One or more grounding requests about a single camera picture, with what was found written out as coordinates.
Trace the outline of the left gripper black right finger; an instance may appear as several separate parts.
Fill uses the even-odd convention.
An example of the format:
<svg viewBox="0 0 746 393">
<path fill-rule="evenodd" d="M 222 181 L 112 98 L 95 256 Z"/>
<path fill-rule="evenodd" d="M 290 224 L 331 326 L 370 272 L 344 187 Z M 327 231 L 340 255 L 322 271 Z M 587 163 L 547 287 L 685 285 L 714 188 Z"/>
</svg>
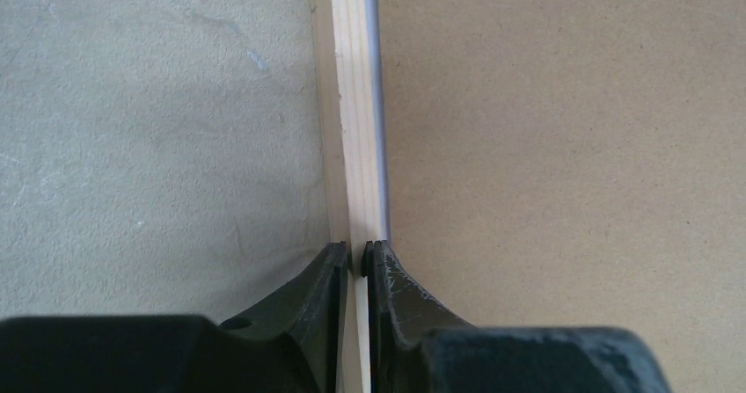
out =
<svg viewBox="0 0 746 393">
<path fill-rule="evenodd" d="M 657 359 L 617 327 L 478 327 L 407 273 L 386 241 L 362 255 L 374 392 L 668 392 Z"/>
</svg>

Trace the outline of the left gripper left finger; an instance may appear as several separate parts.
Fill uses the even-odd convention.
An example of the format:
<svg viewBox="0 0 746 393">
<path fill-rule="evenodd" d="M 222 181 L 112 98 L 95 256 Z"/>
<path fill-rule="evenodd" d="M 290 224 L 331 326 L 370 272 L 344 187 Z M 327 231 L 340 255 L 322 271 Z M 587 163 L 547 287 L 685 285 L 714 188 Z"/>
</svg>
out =
<svg viewBox="0 0 746 393">
<path fill-rule="evenodd" d="M 234 317 L 14 317 L 1 323 L 4 392 L 334 392 L 347 247 Z"/>
</svg>

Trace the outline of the brown backing board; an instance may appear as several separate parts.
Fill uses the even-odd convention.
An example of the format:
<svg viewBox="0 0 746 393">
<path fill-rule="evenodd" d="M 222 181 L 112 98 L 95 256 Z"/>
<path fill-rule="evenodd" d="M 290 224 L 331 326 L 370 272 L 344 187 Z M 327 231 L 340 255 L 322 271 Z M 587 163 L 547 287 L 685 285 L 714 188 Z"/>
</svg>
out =
<svg viewBox="0 0 746 393">
<path fill-rule="evenodd" d="M 391 238 L 478 325 L 745 389 L 745 0 L 378 0 Z"/>
</svg>

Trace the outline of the wooden picture frame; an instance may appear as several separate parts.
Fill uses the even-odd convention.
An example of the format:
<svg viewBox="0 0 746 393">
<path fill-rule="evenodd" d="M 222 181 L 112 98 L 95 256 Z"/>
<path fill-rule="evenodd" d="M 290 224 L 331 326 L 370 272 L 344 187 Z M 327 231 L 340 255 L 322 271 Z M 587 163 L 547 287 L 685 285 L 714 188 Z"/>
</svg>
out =
<svg viewBox="0 0 746 393">
<path fill-rule="evenodd" d="M 390 233 L 377 0 L 311 0 L 330 235 L 351 256 L 341 389 L 370 392 L 362 255 Z"/>
</svg>

